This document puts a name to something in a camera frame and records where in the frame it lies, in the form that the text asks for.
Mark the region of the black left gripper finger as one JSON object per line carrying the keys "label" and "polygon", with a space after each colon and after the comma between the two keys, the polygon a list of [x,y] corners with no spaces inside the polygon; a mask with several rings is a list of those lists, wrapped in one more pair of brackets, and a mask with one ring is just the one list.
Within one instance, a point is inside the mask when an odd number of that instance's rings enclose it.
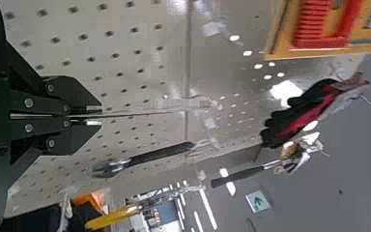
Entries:
{"label": "black left gripper finger", "polygon": [[64,117],[32,118],[13,120],[11,127],[14,164],[31,149],[48,156],[73,155],[101,129],[101,123],[88,125]]}
{"label": "black left gripper finger", "polygon": [[101,102],[71,76],[41,78],[34,75],[11,81],[11,113],[78,115],[101,112],[101,107]]}

